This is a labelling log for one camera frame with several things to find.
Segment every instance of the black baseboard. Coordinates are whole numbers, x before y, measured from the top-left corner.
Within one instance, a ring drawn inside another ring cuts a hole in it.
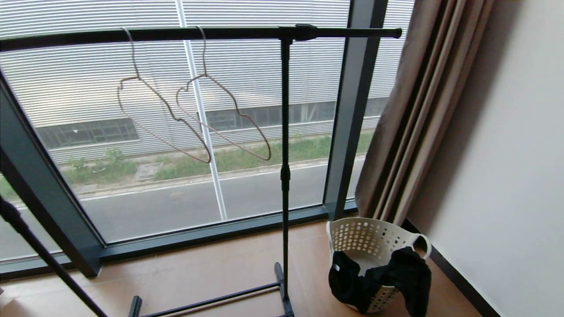
[[[403,222],[402,228],[406,229],[407,231],[416,232],[418,234],[421,233],[413,225],[413,223],[411,223],[407,219]],[[425,242],[422,239],[416,242],[416,246],[419,246],[419,243],[421,244],[421,248],[425,249]],[[474,287],[472,287],[472,285],[464,278],[464,276],[462,276],[435,247],[433,247],[433,250],[431,251],[431,259],[482,316],[501,317],[497,313],[497,311],[495,311],[492,306],[490,306],[490,304],[478,293],[478,291]]]

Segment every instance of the tile floor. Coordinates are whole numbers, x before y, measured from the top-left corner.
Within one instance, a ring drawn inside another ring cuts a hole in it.
[[[289,235],[289,293],[297,317],[360,316],[338,302],[327,283],[329,249],[325,222],[293,227]],[[143,299],[141,314],[275,282],[274,263],[282,262],[281,231],[158,254],[102,268],[96,279],[72,276],[110,317],[126,317],[131,299]],[[428,260],[433,282],[427,316],[480,316]],[[56,276],[1,283],[1,317],[94,316]],[[267,292],[190,316],[278,316],[280,293]],[[376,316],[408,317],[403,299]]]

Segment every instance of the grass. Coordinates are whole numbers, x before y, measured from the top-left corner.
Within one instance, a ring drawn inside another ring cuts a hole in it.
[[[373,131],[365,131],[360,134],[357,153],[364,153],[370,145]],[[323,136],[316,138],[295,138],[289,144],[290,162],[323,159],[329,157],[331,137]],[[260,166],[277,165],[282,163],[282,143],[271,143],[272,157],[269,161],[263,161],[243,150],[220,150],[215,153],[215,162],[218,171],[233,171],[257,168]],[[266,156],[266,146],[253,148],[252,151]],[[209,166],[189,157],[171,158],[161,156],[158,162],[163,162],[163,167],[156,173],[155,180],[175,179],[210,173]],[[81,184],[111,184],[132,177],[137,172],[138,163],[126,160],[118,148],[109,149],[104,160],[97,160],[95,164],[87,165],[84,158],[71,158],[68,161],[71,169],[62,171],[63,176],[71,186]],[[8,181],[0,175],[0,195],[6,199],[17,197]]]

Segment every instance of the laundry basket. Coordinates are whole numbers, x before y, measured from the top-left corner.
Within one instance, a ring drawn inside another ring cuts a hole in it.
[[[422,237],[427,243],[427,251],[423,259],[431,254],[431,243],[422,234],[413,234],[392,223],[371,218],[343,218],[327,222],[329,237],[329,266],[333,263],[333,252],[343,251],[360,266],[360,275],[373,267],[387,265],[391,254],[397,249],[410,246],[417,238]],[[366,314],[378,312],[388,305],[399,290],[393,286],[382,286],[371,297]]]

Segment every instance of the brown curtain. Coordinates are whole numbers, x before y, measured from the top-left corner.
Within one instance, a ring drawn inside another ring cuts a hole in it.
[[[361,217],[403,222],[458,102],[492,3],[415,2],[398,77],[356,186]]]

